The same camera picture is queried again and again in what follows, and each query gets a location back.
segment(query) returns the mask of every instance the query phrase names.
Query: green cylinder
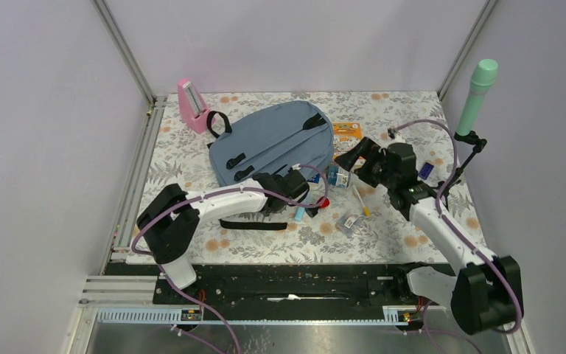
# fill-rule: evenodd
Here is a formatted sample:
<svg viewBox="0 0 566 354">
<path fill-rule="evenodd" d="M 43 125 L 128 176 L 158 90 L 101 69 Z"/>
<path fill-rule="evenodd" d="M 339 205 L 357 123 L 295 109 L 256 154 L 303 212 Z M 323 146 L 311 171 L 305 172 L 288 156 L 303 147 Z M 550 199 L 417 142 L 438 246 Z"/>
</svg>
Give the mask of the green cylinder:
<svg viewBox="0 0 566 354">
<path fill-rule="evenodd" d="M 497 70 L 498 64 L 496 60 L 492 59 L 481 60 L 474 69 L 472 79 L 469 81 L 469 94 L 456 131 L 458 135 L 466 136 L 472 130 L 474 121 L 485 100 L 485 94 L 496 81 Z"/>
</svg>

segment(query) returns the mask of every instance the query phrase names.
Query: bag handle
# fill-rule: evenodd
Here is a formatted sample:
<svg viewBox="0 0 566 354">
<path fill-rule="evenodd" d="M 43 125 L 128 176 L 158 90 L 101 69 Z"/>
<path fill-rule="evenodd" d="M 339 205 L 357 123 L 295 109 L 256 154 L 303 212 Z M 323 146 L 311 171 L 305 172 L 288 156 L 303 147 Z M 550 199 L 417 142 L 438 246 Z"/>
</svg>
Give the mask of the bag handle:
<svg viewBox="0 0 566 354">
<path fill-rule="evenodd" d="M 233 133 L 233 129 L 231 129 L 231 123 L 228 121 L 226 114 L 219 111 L 209 111 L 209 114 L 207 114 L 207 129 L 209 129 L 209 132 L 212 133 L 214 138 L 218 139 L 218 137 L 220 136 L 220 134 L 216 133 L 212 128 L 212 121 L 214 120 L 216 113 L 218 113 L 220 118 L 222 118 L 225 123 L 225 133 Z"/>
</svg>

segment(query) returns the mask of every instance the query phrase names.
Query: white label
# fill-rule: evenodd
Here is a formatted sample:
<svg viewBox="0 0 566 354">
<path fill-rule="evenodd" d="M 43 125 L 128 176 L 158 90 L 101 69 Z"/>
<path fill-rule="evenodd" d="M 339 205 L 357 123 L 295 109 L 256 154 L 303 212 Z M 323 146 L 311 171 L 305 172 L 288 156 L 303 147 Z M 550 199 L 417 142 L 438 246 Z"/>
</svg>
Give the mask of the white label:
<svg viewBox="0 0 566 354">
<path fill-rule="evenodd" d="M 352 226 L 352 224 L 357 221 L 359 217 L 358 216 L 350 216 L 346 219 L 346 221 L 343 223 L 343 225 L 347 228 L 350 229 L 350 226 Z"/>
</svg>

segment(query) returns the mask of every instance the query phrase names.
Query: white wall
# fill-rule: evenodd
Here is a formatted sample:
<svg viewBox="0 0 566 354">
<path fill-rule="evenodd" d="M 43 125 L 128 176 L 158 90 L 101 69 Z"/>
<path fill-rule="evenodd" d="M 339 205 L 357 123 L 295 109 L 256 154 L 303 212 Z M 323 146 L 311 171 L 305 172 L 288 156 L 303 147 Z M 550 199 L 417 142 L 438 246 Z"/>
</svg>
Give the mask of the white wall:
<svg viewBox="0 0 566 354">
<path fill-rule="evenodd" d="M 500 2 L 444 100 L 453 127 L 483 58 L 500 74 L 475 125 L 489 144 L 467 179 L 489 245 L 522 268 L 537 352 L 566 353 L 566 1 Z"/>
<path fill-rule="evenodd" d="M 90 1 L 0 1 L 0 353 L 56 353 L 145 109 Z"/>
<path fill-rule="evenodd" d="M 485 0 L 108 0 L 153 91 L 439 89 Z"/>
</svg>

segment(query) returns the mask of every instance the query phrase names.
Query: floral tablecloth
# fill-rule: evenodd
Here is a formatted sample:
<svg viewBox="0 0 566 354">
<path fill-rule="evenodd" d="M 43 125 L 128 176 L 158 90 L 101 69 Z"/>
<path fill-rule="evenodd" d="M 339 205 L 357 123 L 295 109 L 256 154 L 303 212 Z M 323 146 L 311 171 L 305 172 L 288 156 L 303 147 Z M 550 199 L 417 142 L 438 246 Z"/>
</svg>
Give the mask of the floral tablecloth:
<svg viewBox="0 0 566 354">
<path fill-rule="evenodd" d="M 318 106 L 331 122 L 360 123 L 363 134 L 377 143 L 388 139 L 387 129 L 416 119 L 431 118 L 444 122 L 441 103 L 435 92 L 311 92 L 204 94 L 209 107 L 226 112 L 234 122 L 270 105 L 290 100 L 307 100 Z M 214 129 L 223 130 L 222 122 Z M 413 145 L 418 168 L 426 161 L 435 168 L 427 183 L 436 185 L 445 179 L 452 167 L 450 138 L 434 125 L 414 125 L 402 131 Z M 209 164 L 207 144 L 214 137 L 205 132 L 197 135 L 181 121 L 176 94 L 168 97 L 164 118 L 147 175 L 139 213 L 161 189 L 178 183 L 184 190 L 208 190 L 218 187 Z M 265 221 L 288 222 L 286 230 L 245 231 L 222 229 L 219 223 L 208 223 L 196 231 L 188 254 L 193 263 L 404 263 L 411 261 L 445 262 L 433 242 L 413 224 L 407 222 L 389 204 L 387 190 L 374 189 L 352 179 L 371 216 L 355 235 L 346 236 L 335 223 L 347 211 L 362 210 L 351 188 L 333 188 L 330 205 L 315 218 L 304 216 L 293 220 L 296 207 Z M 484 244 L 481 228 L 467 185 L 463 182 L 451 190 L 450 211 L 464 225 L 478 245 Z M 237 220 L 261 221 L 261 215 L 240 215 Z M 139 245 L 146 249 L 144 240 Z M 154 263 L 152 257 L 130 254 L 131 264 Z"/>
</svg>

